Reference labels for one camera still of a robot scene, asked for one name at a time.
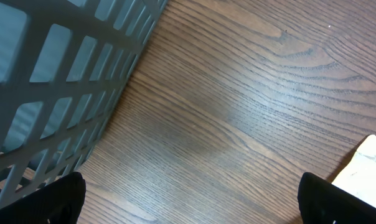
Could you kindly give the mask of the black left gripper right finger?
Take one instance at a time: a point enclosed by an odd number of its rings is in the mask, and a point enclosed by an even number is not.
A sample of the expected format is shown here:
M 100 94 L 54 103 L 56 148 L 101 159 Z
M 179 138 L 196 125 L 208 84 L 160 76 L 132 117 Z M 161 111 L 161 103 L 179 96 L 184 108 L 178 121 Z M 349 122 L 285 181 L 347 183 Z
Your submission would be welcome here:
M 305 172 L 298 188 L 304 224 L 376 224 L 376 208 L 326 180 Z

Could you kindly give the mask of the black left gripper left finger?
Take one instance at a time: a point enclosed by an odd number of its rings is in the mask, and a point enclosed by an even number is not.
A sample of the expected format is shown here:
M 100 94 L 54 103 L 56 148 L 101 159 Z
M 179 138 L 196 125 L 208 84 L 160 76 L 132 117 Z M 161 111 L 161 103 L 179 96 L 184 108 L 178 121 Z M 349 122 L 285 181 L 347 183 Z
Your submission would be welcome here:
M 76 224 L 85 201 L 86 182 L 72 172 L 2 209 L 0 224 Z

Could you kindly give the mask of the beige pet treat bag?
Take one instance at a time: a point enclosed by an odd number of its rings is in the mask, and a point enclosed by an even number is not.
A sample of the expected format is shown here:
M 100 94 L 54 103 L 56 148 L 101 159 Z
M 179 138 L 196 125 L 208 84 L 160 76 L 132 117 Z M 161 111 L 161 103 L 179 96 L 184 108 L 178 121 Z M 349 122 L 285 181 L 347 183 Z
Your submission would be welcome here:
M 376 136 L 367 136 L 332 185 L 376 208 Z

